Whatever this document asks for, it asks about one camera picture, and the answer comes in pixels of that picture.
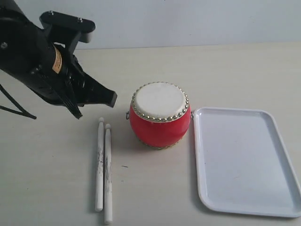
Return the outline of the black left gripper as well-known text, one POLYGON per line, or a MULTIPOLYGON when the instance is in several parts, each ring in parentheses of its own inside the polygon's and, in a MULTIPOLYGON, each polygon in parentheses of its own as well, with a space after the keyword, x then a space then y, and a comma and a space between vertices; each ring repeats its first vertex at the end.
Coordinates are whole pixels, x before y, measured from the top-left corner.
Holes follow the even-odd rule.
POLYGON ((43 35, 48 46, 36 73, 39 86, 32 91, 51 105, 65 106, 76 119, 82 117, 79 106, 103 104, 113 108, 117 93, 85 73, 65 45, 51 42, 44 30, 43 35))

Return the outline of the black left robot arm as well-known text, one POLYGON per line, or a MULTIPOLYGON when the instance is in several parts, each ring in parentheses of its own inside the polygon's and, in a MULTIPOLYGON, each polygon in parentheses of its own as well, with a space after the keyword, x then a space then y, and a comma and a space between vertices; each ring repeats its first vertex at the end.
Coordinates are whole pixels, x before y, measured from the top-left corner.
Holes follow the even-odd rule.
POLYGON ((95 23, 55 11, 41 14, 40 22, 31 22, 15 1, 1 1, 1 70, 75 118, 85 105, 113 107, 117 93, 85 73, 74 55, 79 42, 90 42, 95 23))

